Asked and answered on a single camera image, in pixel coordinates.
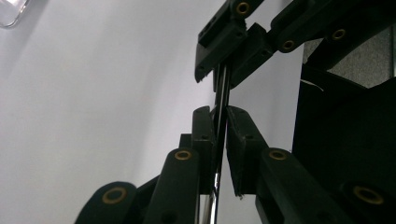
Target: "metal shaft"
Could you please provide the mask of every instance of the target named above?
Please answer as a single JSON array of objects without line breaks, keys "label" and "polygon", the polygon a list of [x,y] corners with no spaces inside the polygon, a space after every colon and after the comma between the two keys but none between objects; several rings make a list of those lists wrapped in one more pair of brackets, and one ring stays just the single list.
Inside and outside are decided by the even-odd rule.
[{"label": "metal shaft", "polygon": [[214,77],[218,79],[216,87],[216,101],[215,101],[215,114],[213,122],[215,124],[215,132],[217,137],[216,153],[215,153],[215,180],[212,192],[206,197],[205,211],[203,223],[215,224],[218,216],[219,206],[219,188],[221,177],[221,165],[224,151],[224,139],[226,133],[227,113],[226,106],[228,105],[230,96],[230,70],[227,68],[226,63],[219,65],[219,69],[215,70]]}]

